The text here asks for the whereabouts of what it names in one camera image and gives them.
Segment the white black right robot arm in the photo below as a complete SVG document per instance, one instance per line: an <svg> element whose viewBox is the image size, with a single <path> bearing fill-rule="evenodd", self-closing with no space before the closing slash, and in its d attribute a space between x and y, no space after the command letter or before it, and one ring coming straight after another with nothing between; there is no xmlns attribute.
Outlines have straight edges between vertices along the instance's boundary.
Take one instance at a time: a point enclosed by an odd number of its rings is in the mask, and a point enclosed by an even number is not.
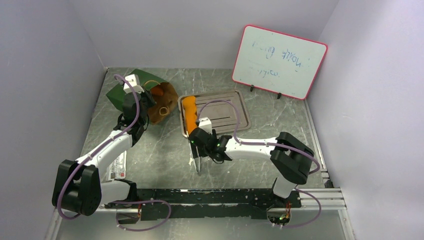
<svg viewBox="0 0 424 240"><path fill-rule="evenodd" d="M267 139L243 139L218 137L197 127L188 135L188 141L198 149L200 157L209 157L219 164L240 159L273 163L279 175L269 199L275 207L282 207L296 186L307 183L315 156L311 148L288 132Z"/></svg>

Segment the green brown paper bag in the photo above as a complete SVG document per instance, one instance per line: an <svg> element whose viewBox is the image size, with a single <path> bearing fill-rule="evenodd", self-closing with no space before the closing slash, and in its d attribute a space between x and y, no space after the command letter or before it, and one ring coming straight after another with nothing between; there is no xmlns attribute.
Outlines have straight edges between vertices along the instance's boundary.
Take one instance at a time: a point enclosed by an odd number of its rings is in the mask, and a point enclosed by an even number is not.
<svg viewBox="0 0 424 240"><path fill-rule="evenodd" d="M165 79L141 69L135 69L129 75L132 74L138 75L140 84L144 87L145 90L150 91L155 86L161 86L164 90L163 96L152 95L156 105L148 110L150 123L153 125L158 124L177 107L177 100L179 96L175 88ZM106 94L106 97L109 99L109 101L119 111L123 110L122 105L124 102L124 96L126 95L123 87L124 83L118 83Z"/></svg>

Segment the orange fake bread loaf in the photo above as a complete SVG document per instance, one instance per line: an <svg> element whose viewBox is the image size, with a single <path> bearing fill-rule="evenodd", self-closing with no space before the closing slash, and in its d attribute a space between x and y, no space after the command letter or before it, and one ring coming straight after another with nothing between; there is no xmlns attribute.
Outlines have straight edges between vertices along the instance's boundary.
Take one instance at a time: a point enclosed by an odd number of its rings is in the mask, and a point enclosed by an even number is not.
<svg viewBox="0 0 424 240"><path fill-rule="evenodd" d="M197 105L195 96L187 96L182 100L184 119L187 134L189 135L197 127Z"/></svg>

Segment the silver metal tray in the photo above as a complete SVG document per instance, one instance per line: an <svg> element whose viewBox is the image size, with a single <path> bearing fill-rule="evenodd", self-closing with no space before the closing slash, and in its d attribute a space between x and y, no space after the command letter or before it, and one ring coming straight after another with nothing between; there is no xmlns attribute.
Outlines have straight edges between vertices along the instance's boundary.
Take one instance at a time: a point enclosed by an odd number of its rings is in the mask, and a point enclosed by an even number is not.
<svg viewBox="0 0 424 240"><path fill-rule="evenodd" d="M201 117L208 117L211 126L218 134L230 133L234 130L237 120L239 120L238 130L247 130L251 127L252 121L248 113L248 108L243 94L236 90L222 90L216 92L198 93L193 95L197 109L200 110L206 103L213 100L225 100L232 103L233 109L227 103L215 102L206 106Z"/></svg>

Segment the silver metal tongs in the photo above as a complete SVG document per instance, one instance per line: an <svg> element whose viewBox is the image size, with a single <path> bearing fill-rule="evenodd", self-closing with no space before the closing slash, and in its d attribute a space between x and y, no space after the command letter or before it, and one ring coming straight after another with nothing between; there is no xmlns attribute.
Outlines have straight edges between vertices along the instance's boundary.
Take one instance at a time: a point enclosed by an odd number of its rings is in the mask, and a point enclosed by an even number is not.
<svg viewBox="0 0 424 240"><path fill-rule="evenodd" d="M196 172L198 174L200 174L201 173L201 160L202 160L202 158L199 156L199 152L198 152L197 147L194 145L194 143L192 141L189 140L188 131L186 131L186 137L187 137L187 141L188 141L188 144L189 144L190 157L193 160Z"/></svg>

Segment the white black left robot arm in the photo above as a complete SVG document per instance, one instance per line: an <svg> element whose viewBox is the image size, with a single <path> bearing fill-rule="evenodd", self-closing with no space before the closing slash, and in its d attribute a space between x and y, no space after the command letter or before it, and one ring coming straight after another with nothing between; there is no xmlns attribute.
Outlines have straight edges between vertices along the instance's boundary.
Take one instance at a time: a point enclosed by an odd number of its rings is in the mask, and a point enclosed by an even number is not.
<svg viewBox="0 0 424 240"><path fill-rule="evenodd" d="M122 153L132 148L142 137L149 124L148 110L156 104L151 93L127 93L123 112L110 135L95 149L76 160L59 164L52 195L52 205L67 220L73 216L92 215L100 205L119 203L134 207L139 200L135 182L115 179L101 182L111 165Z"/></svg>

